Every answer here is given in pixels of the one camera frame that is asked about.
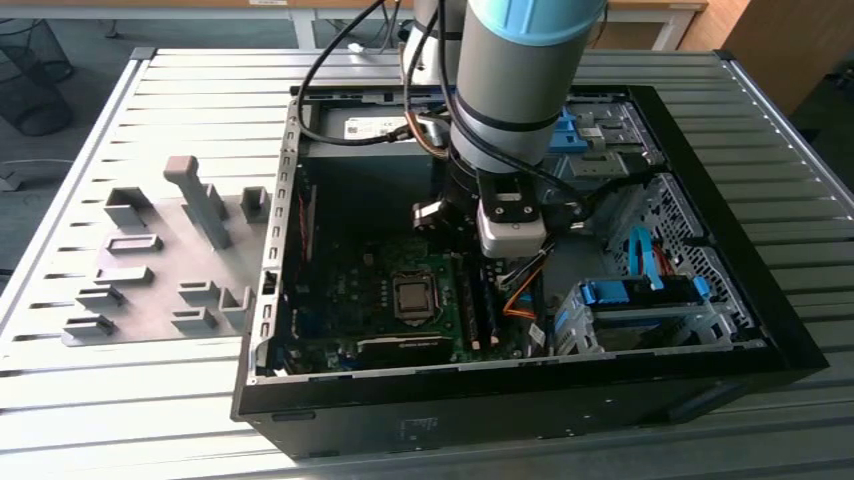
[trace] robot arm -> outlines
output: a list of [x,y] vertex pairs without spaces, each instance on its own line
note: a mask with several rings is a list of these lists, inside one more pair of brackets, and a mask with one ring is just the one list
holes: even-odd
[[546,239],[533,179],[491,152],[533,166],[542,162],[605,7],[606,0],[469,1],[451,143],[477,173],[489,257],[531,256]]

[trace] metal chassis frame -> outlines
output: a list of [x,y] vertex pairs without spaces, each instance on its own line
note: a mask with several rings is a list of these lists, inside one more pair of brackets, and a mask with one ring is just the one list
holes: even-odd
[[[373,93],[383,90],[395,93],[398,89],[389,86],[321,87],[313,89],[313,93],[347,91],[353,94],[354,90],[373,90]],[[729,352],[696,353],[682,358],[668,355],[622,355],[605,362],[543,364],[534,369],[443,371],[431,375],[277,383],[275,379],[258,381],[250,372],[254,368],[250,363],[250,345],[258,343],[251,338],[251,332],[258,331],[258,327],[254,327],[243,341],[233,404],[235,419],[251,419],[255,425],[263,425],[273,421],[274,413],[298,417],[310,415],[314,418],[321,410],[341,413],[347,407],[405,403],[418,407],[447,403],[449,399],[461,397],[478,397],[482,402],[489,402],[485,395],[537,392],[545,394],[550,391],[554,393],[555,388],[567,389],[565,392],[585,391],[593,395],[601,392],[604,401],[608,401],[609,391],[617,384],[633,383],[638,388],[649,388],[645,387],[645,382],[666,379],[674,386],[674,406],[657,414],[650,412],[648,418],[653,424],[672,423],[696,418],[752,391],[792,383],[828,366],[656,89],[634,86],[575,86],[573,93],[622,93],[636,103],[652,135],[669,158],[673,173],[708,229],[709,238],[718,248],[720,257],[736,279],[754,318],[764,325],[764,335],[769,338],[772,346]],[[289,139],[293,140],[291,133],[286,134],[286,142]],[[283,161],[293,154],[291,146],[286,143]],[[582,383],[567,380],[578,378],[597,380]],[[721,390],[714,395],[708,393],[714,391],[716,385],[724,385],[736,378],[740,382],[738,388]],[[686,400],[685,388],[696,391],[698,380],[710,390],[704,390]],[[413,400],[413,391],[422,392],[418,400]],[[259,428],[259,431],[266,434],[270,429]],[[281,438],[271,440],[282,443]],[[443,440],[449,444],[454,443],[453,439]]]

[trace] gray carpet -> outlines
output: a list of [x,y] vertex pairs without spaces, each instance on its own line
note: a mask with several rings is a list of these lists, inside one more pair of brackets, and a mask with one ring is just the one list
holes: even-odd
[[[86,141],[114,84],[138,46],[171,48],[295,48],[294,27],[283,20],[122,21],[122,37],[103,37],[106,25],[92,20],[55,20],[51,25],[78,71],[62,86],[75,119],[62,132],[42,138],[22,136],[0,121],[0,162],[19,159],[74,159]],[[375,39],[382,21],[361,25],[354,32],[363,42]],[[317,22],[318,44],[335,33],[326,22]],[[854,98],[822,84],[794,115],[798,128],[821,129],[814,142],[820,154],[854,185]],[[0,192],[0,269],[14,268],[63,181],[67,166],[56,163],[16,165],[24,178],[19,192]],[[7,278],[0,276],[0,290]]]

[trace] metal table surface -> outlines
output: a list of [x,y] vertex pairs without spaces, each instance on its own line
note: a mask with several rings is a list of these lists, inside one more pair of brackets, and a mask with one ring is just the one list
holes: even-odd
[[[591,52],[578,82],[658,87],[830,360],[792,387],[674,427],[295,464],[229,418],[238,337],[62,344],[71,307],[32,304],[87,284],[110,185],[156,177],[170,152],[193,151],[222,194],[259,178],[270,189],[287,91],[313,60],[160,50],[130,62],[0,300],[0,476],[853,478],[854,204],[738,64],[713,54]],[[398,81],[395,55],[329,65],[323,82]]]

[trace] wooden desk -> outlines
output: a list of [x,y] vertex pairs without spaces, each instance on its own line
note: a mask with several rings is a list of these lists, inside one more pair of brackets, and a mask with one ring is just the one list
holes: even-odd
[[[403,0],[399,18],[413,18]],[[299,48],[318,48],[314,22],[353,19],[370,0],[0,0],[0,17],[83,19],[259,19],[294,21]],[[598,46],[676,50],[708,0],[612,0]],[[382,18],[379,11],[369,18]]]

